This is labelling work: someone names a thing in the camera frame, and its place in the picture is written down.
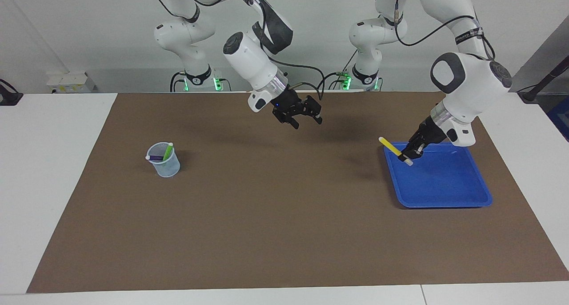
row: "brown paper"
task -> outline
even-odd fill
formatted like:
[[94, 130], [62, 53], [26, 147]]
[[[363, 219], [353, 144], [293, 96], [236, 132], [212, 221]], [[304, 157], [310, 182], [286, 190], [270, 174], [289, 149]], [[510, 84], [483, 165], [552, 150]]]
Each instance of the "brown paper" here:
[[[28, 292], [569, 280], [478, 120], [494, 204], [397, 201], [377, 138], [406, 141], [441, 93], [326, 94], [299, 130], [247, 97], [120, 94]], [[158, 141], [171, 179], [144, 160]]]

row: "green led light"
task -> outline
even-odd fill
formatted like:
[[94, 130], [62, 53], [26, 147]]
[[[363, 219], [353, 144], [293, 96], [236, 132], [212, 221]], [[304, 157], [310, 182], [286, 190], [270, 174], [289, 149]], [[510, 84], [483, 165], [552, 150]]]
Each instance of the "green led light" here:
[[223, 84], [215, 77], [213, 78], [213, 86], [215, 86], [216, 92], [223, 90]]
[[349, 90], [350, 84], [352, 83], [352, 77], [350, 75], [346, 75], [346, 80], [342, 83], [343, 90]]

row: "pen holder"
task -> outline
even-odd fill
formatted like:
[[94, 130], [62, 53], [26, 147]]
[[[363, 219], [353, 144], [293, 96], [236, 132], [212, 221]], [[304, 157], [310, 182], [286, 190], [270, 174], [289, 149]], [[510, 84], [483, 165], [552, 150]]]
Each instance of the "pen holder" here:
[[180, 161], [177, 159], [174, 147], [172, 147], [172, 152], [167, 159], [155, 161], [156, 157], [164, 157], [168, 144], [165, 141], [156, 143], [146, 152], [146, 160], [154, 166], [158, 175], [164, 178], [172, 177], [180, 170]]

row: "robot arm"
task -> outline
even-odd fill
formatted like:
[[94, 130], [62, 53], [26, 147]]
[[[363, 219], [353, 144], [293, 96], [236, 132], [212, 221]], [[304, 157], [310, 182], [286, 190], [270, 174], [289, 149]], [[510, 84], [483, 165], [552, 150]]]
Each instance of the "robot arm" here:
[[223, 53], [232, 68], [253, 88], [248, 98], [250, 108], [258, 112], [271, 103], [273, 115], [295, 129], [299, 128], [293, 118], [296, 115], [311, 116], [321, 124], [321, 105], [311, 96], [301, 100], [288, 84], [285, 74], [271, 62], [264, 50], [277, 54], [287, 48], [293, 40], [290, 24], [266, 0], [243, 1], [255, 9], [262, 20], [256, 22], [248, 33], [233, 34], [225, 43]]
[[[205, 55], [192, 44], [205, 40], [215, 33], [211, 22], [199, 23], [201, 13], [197, 4], [193, 16], [187, 11], [192, 5], [189, 0], [165, 0], [171, 12], [179, 19], [158, 26], [155, 37], [167, 50], [176, 53], [182, 59], [186, 76], [193, 84], [202, 84], [211, 74], [211, 67], [205, 62]], [[224, 0], [195, 0], [199, 5], [212, 6]], [[244, 34], [238, 32], [231, 36], [224, 46], [224, 56], [231, 66], [253, 87], [248, 104], [254, 112], [260, 111], [266, 104], [274, 105], [273, 114], [281, 123], [290, 123], [298, 128], [295, 115], [311, 116], [321, 123], [321, 106], [311, 96], [301, 100], [288, 85], [288, 80], [273, 64], [264, 48], [273, 55], [287, 48], [293, 40], [293, 30], [284, 17], [279, 15], [267, 0], [243, 0], [261, 17], [252, 29]], [[190, 74], [201, 72], [199, 76]]]
[[[402, 9], [406, 0], [399, 0]], [[352, 84], [369, 90], [378, 79], [382, 60], [378, 46], [397, 41], [394, 23], [396, 0], [376, 0], [376, 11], [380, 14], [375, 19], [367, 19], [353, 24], [349, 39], [357, 48], [356, 63], [352, 67]], [[398, 18], [398, 33], [404, 37], [407, 33], [407, 22], [403, 13]]]
[[154, 30], [154, 38], [165, 50], [181, 59], [187, 82], [194, 88], [211, 87], [212, 68], [205, 53], [194, 44], [215, 34], [213, 21], [201, 13], [192, 0], [162, 0], [176, 19], [166, 21]]
[[439, 56], [431, 67], [433, 84], [446, 96], [419, 125], [402, 151], [401, 161], [421, 157], [427, 145], [447, 137], [456, 146], [474, 145], [471, 122], [512, 86], [506, 68], [486, 58], [484, 32], [470, 0], [421, 0], [421, 4], [431, 17], [448, 23], [459, 52]]
[[[358, 49], [353, 81], [366, 89], [377, 79], [381, 63], [378, 45], [396, 42], [407, 32], [405, 2], [376, 0], [380, 16], [354, 24], [350, 30], [350, 41]], [[486, 52], [484, 31], [471, 0], [421, 0], [421, 5], [453, 32], [459, 52], [443, 54], [431, 67], [432, 82], [446, 96], [419, 125], [402, 151], [401, 161], [421, 157], [430, 143], [441, 143], [447, 137], [457, 146], [473, 145], [471, 122], [512, 85], [506, 68]]]

